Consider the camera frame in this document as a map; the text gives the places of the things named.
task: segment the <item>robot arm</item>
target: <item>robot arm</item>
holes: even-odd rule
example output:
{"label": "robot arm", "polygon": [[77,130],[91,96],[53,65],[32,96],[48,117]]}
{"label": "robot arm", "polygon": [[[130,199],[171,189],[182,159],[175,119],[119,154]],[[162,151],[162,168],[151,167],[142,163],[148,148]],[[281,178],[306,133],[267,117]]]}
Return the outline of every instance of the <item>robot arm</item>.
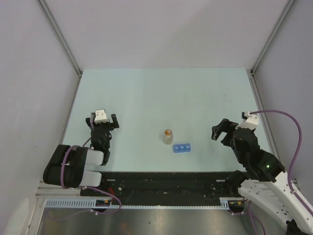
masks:
{"label": "robot arm", "polygon": [[91,130],[91,137],[88,139],[88,141],[91,140],[90,148],[84,147],[84,145],[82,147],[58,145],[45,168],[44,182],[61,186],[61,172],[63,172],[65,187],[99,186],[102,174],[85,170],[85,166],[105,165],[108,162],[110,140],[112,139],[110,131],[119,128],[116,115],[112,114],[111,117],[112,122],[108,119],[105,110],[101,109],[92,113],[90,118],[86,118],[86,123]]}
{"label": "robot arm", "polygon": [[[313,235],[313,218],[291,192],[284,166],[274,155],[262,150],[258,145],[254,131],[259,125],[259,118],[250,112],[242,113],[242,118],[244,121],[240,124],[223,119],[219,125],[212,127],[213,140],[217,140],[222,132],[226,132],[221,143],[232,148],[238,162],[247,171],[235,171],[227,181],[234,187],[233,190],[253,201],[287,229],[287,234],[296,234],[298,229],[302,232],[299,234]],[[262,192],[252,180],[263,182],[278,200]],[[313,209],[299,191],[297,194]]]}

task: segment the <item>light blue table surface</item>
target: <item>light blue table surface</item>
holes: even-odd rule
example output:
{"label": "light blue table surface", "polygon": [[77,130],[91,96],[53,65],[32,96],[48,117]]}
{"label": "light blue table surface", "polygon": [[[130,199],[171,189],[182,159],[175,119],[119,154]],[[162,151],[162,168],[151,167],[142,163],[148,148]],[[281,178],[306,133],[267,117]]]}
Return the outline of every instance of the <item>light blue table surface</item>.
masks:
{"label": "light blue table surface", "polygon": [[[241,112],[257,106],[245,69],[84,70],[64,144],[90,137],[85,118],[97,109],[116,114],[120,128],[112,131],[107,165],[92,169],[206,172],[244,170],[220,143],[224,135],[211,140],[211,128],[223,118],[240,123]],[[174,153],[162,141],[165,129],[191,152]],[[255,133],[269,151],[261,123]]]}

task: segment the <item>blue cube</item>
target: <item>blue cube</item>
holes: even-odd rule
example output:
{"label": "blue cube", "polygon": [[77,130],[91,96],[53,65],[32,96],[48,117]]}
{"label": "blue cube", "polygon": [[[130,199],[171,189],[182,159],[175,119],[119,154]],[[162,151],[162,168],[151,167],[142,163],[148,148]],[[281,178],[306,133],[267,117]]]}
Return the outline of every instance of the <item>blue cube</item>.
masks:
{"label": "blue cube", "polygon": [[191,146],[189,143],[185,144],[185,152],[190,152],[191,151]]}
{"label": "blue cube", "polygon": [[180,152],[180,153],[185,152],[185,145],[184,145],[183,143],[181,143],[181,144],[179,145],[179,152]]}
{"label": "blue cube", "polygon": [[174,144],[173,150],[174,150],[174,153],[179,153],[179,144]]}

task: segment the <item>purple cable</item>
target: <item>purple cable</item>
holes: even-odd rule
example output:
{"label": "purple cable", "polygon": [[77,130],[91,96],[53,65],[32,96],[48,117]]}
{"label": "purple cable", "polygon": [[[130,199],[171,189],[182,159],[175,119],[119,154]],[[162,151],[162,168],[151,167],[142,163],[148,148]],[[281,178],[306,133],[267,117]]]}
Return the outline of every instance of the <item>purple cable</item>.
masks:
{"label": "purple cable", "polygon": [[[91,139],[91,137],[83,144],[83,146],[85,146],[87,143],[88,143],[88,141]],[[68,155],[69,155],[69,153],[70,153],[70,151],[73,149],[73,148],[76,148],[76,147],[80,147],[80,146],[78,146],[78,145],[73,145],[73,146],[71,146],[67,151],[66,151],[66,153],[65,153],[65,155],[64,155],[64,158],[63,158],[63,161],[62,161],[62,166],[61,166],[61,186],[62,186],[62,188],[64,188],[64,189],[67,189],[66,187],[65,187],[65,185],[64,185],[64,170],[65,170],[65,164],[66,164],[66,162],[67,162],[67,158],[68,158]],[[118,212],[121,208],[122,208],[122,202],[115,196],[115,195],[112,195],[112,194],[110,194],[110,193],[108,193],[108,192],[104,192],[104,191],[102,191],[102,190],[100,190],[100,189],[97,189],[97,188],[94,188],[94,187],[87,187],[87,188],[89,188],[89,189],[92,189],[92,190],[94,190],[94,191],[97,191],[97,192],[100,192],[100,193],[103,193],[103,194],[105,194],[105,195],[107,195],[107,196],[110,196],[110,197],[113,197],[116,201],[118,201],[118,203],[119,203],[119,207],[118,207],[118,209],[116,209],[116,210],[114,210],[114,211],[112,211],[112,212],[108,212],[108,213],[105,213],[105,212],[96,212],[96,213],[98,213],[98,214],[114,214],[114,213],[116,213],[116,212]],[[54,218],[51,218],[50,217],[50,219],[53,219],[53,220],[55,220],[55,221],[62,221],[62,220],[65,220],[65,219],[68,219],[68,218],[70,218],[70,217],[72,217],[72,216],[75,216],[75,215],[77,215],[77,214],[80,214],[80,213],[83,213],[83,212],[88,212],[88,211],[90,211],[90,210],[82,210],[82,211],[78,211],[78,212],[76,212],[76,213],[74,213],[74,214],[71,214],[71,215],[69,215],[69,216],[66,216],[66,217],[64,217],[64,218],[61,218],[61,219],[54,219]]]}
{"label": "purple cable", "polygon": [[91,126],[91,129],[93,130],[94,126],[93,126],[93,115],[92,114],[90,116],[90,126]]}
{"label": "purple cable", "polygon": [[[87,187],[87,188],[92,189],[92,190],[97,191],[97,192],[100,192],[100,193],[103,193],[103,194],[105,194],[107,196],[113,197],[119,203],[119,207],[116,210],[112,211],[112,212],[105,213],[105,212],[96,211],[95,212],[96,214],[114,214],[114,213],[118,212],[120,209],[122,209],[122,202],[116,196],[114,196],[114,195],[112,195],[112,194],[110,194],[108,192],[104,192],[104,191],[102,191],[100,189],[94,188],[94,187]],[[91,210],[82,210],[82,211],[75,212],[73,214],[70,214],[70,215],[68,215],[66,217],[63,217],[63,218],[60,218],[60,219],[52,218],[49,214],[47,214],[47,215],[48,215],[48,218],[51,219],[51,220],[62,221],[62,220],[66,220],[68,218],[71,218],[73,216],[76,216],[76,215],[78,215],[80,213],[84,213],[84,212],[94,212],[94,211],[92,209]]]}
{"label": "purple cable", "polygon": [[97,192],[100,192],[100,193],[103,193],[103,194],[105,194],[105,195],[107,195],[107,196],[113,197],[113,198],[114,198],[116,201],[118,201],[118,203],[119,203],[119,207],[118,207],[116,210],[114,210],[114,211],[112,211],[112,212],[108,212],[108,213],[105,213],[105,212],[98,212],[99,214],[114,214],[114,213],[118,212],[120,209],[122,209],[122,202],[118,199],[118,197],[116,197],[116,196],[114,196],[113,194],[110,194],[110,193],[108,193],[108,192],[104,192],[104,191],[102,191],[102,190],[100,190],[100,189],[91,187],[91,186],[88,186],[87,188],[92,189],[92,190],[97,191]]}
{"label": "purple cable", "polygon": [[91,211],[90,211],[90,210],[78,211],[78,212],[75,212],[75,213],[73,213],[73,214],[70,214],[69,216],[66,216],[66,217],[63,217],[63,218],[60,218],[60,219],[52,218],[52,217],[49,215],[49,213],[47,213],[47,217],[48,217],[49,219],[51,219],[51,220],[54,220],[54,221],[62,221],[62,220],[66,220],[66,219],[68,219],[68,218],[71,218],[71,217],[76,216],[76,215],[78,215],[78,214],[80,214],[80,213],[83,213],[83,212],[91,212]]}
{"label": "purple cable", "polygon": [[83,147],[85,147],[85,145],[86,145],[90,140],[91,140],[91,137],[90,137],[88,140],[86,140],[86,142],[83,144]]}
{"label": "purple cable", "polygon": [[254,228],[254,231],[255,231],[256,234],[259,234],[258,231],[257,231],[257,229],[256,229],[256,226],[255,226],[255,224],[254,224],[253,218],[252,218],[251,201],[249,201],[249,203],[248,203],[248,211],[249,211],[250,220],[251,220],[251,224],[252,224],[252,226],[253,226],[253,228]]}
{"label": "purple cable", "polygon": [[247,212],[244,212],[244,213],[241,213],[241,212],[239,212],[239,213],[234,213],[234,212],[231,211],[230,208],[229,208],[229,211],[232,213],[232,215],[248,214],[248,215],[250,216],[250,218],[252,217],[252,218],[256,219],[256,220],[259,222],[259,224],[261,225],[261,227],[262,227],[263,235],[266,235],[265,227],[264,227],[262,221],[261,221],[257,216],[255,216],[254,214],[252,214],[252,213],[247,213]]}
{"label": "purple cable", "polygon": [[311,214],[311,216],[313,216],[313,211],[311,210],[311,208],[305,203],[305,201],[302,200],[302,198],[298,195],[298,193],[294,192],[294,188],[292,186],[292,181],[291,181],[291,172],[292,172],[295,160],[298,157],[298,153],[299,153],[299,150],[300,150],[300,147],[301,147],[301,142],[302,142],[302,130],[301,130],[299,122],[292,115],[290,115],[290,114],[288,114],[286,112],[283,112],[283,111],[279,111],[279,110],[271,110],[271,109],[269,109],[269,110],[260,110],[260,111],[256,111],[256,112],[251,112],[250,114],[261,114],[261,113],[279,113],[279,114],[283,114],[283,115],[286,115],[286,116],[290,117],[294,121],[294,123],[297,125],[298,132],[299,132],[299,141],[298,141],[297,149],[296,149],[296,151],[295,151],[295,153],[293,155],[293,158],[292,158],[292,161],[291,161],[291,164],[290,164],[290,167],[289,167],[289,172],[288,172],[288,177],[287,177],[288,185],[289,185],[289,188],[290,188],[291,192],[293,192],[294,196],[296,198],[298,198],[298,200],[301,202],[301,204],[308,210],[308,212]]}
{"label": "purple cable", "polygon": [[64,185],[64,169],[65,169],[65,164],[67,162],[67,158],[68,158],[68,155],[69,155],[69,152],[73,149],[73,148],[77,148],[77,147],[80,147],[79,145],[73,145],[71,146],[67,152],[65,153],[65,156],[63,158],[63,162],[62,162],[62,166],[61,166],[61,186],[62,188],[66,189],[65,185]]}

